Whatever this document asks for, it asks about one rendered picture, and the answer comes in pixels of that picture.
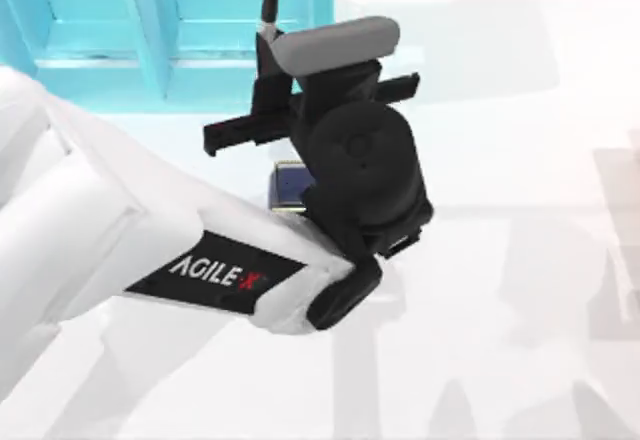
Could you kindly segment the dark blue book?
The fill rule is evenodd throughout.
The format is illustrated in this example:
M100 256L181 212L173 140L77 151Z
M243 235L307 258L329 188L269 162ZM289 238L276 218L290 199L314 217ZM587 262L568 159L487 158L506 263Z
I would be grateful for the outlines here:
M269 177L268 208L277 212L301 213L306 210L301 195L314 183L302 161L281 160Z

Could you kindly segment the pale grey rounded box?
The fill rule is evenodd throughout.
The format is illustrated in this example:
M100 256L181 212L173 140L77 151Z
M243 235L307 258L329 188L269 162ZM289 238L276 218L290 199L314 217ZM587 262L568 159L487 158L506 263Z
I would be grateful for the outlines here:
M399 40L395 20L370 16L283 34L271 52L285 73L300 78L389 56Z

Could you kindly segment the light blue rack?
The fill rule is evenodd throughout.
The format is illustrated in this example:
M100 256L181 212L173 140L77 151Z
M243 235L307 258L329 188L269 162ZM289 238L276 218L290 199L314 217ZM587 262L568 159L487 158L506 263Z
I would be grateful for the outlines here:
M100 113L244 109L262 0L0 0L0 65ZM287 31L329 24L334 0L279 0Z

